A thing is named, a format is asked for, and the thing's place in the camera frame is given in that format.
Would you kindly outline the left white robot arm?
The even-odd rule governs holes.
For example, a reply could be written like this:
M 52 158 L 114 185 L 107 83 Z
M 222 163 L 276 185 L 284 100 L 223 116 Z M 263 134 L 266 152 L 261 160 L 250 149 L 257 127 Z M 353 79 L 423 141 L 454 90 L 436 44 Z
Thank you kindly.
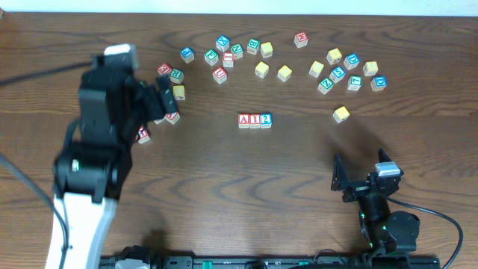
M 97 268 L 140 127 L 177 110 L 168 75 L 144 85 L 123 67 L 83 74 L 80 117 L 55 158 L 54 224 L 47 268 Z

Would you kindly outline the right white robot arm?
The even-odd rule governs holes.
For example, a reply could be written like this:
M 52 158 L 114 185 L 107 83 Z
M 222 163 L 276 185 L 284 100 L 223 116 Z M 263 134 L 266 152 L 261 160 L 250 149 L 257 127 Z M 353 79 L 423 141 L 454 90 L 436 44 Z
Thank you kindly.
M 334 157 L 332 191 L 341 191 L 344 202 L 357 202 L 361 232 L 381 254 L 409 254 L 417 249 L 419 218 L 407 211 L 392 212 L 388 198 L 399 190 L 403 171 L 383 149 L 374 171 L 361 181 L 350 181 L 339 156 Z

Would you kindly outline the red I wooden block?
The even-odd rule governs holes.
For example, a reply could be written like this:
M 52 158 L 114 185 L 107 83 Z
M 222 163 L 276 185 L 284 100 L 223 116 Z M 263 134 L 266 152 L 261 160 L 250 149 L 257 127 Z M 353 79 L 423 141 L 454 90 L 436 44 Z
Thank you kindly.
M 250 114 L 249 115 L 249 127 L 251 129 L 261 128 L 261 115 L 260 114 Z

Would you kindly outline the red A wooden block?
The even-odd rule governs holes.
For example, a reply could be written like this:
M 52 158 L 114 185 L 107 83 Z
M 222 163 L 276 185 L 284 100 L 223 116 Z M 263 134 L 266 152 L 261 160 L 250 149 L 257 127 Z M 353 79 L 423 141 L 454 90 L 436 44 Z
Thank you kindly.
M 250 126 L 249 114 L 238 114 L 238 128 L 248 129 Z

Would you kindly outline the blue 2 wooden block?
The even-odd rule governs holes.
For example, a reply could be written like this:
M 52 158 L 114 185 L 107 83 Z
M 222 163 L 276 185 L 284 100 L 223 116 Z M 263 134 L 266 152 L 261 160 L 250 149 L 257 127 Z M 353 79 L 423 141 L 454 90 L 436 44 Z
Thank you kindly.
M 261 128 L 262 129 L 268 129 L 272 126 L 272 124 L 273 124 L 272 114 L 270 114 L 270 113 L 261 114 Z

